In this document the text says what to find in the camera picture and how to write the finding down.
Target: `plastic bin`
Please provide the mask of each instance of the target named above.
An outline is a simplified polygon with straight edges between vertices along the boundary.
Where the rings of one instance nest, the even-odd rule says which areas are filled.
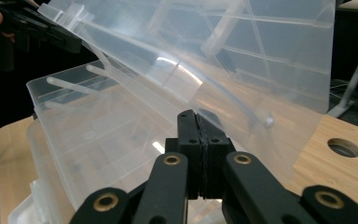
[[[75,210],[96,189],[143,183],[189,108],[215,113],[282,182],[327,110],[333,0],[51,0],[39,12],[100,58],[27,84]],[[189,221],[214,216],[205,206]]]

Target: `table hole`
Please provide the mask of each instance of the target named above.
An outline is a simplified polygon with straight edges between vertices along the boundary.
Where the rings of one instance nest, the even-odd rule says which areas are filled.
[[[358,147],[348,140],[332,138],[327,141],[327,145],[340,156],[348,158],[358,157]]]

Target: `wooden table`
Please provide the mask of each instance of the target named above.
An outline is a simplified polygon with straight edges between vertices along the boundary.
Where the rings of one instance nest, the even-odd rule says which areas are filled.
[[[0,221],[7,223],[10,212],[28,195],[30,183],[37,179],[26,138],[32,117],[0,129]],[[296,173],[285,185],[294,193],[311,185],[326,185],[340,190],[358,202],[358,157],[347,158],[327,145],[331,138],[342,138],[358,146],[358,127],[324,116],[316,132],[295,164]]]

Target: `plastic storage box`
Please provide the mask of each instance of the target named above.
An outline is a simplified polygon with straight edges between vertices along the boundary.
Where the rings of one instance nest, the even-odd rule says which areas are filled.
[[[100,58],[27,84],[74,210],[96,189],[143,183],[189,108],[215,113],[282,182],[327,110],[332,0],[51,0],[39,12]],[[190,222],[219,220],[199,208]]]

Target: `transparent lid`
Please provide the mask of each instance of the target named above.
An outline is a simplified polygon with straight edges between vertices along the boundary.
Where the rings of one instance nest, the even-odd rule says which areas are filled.
[[[281,181],[327,110],[333,0],[51,0],[39,12],[81,37],[106,74],[113,60],[215,113]]]

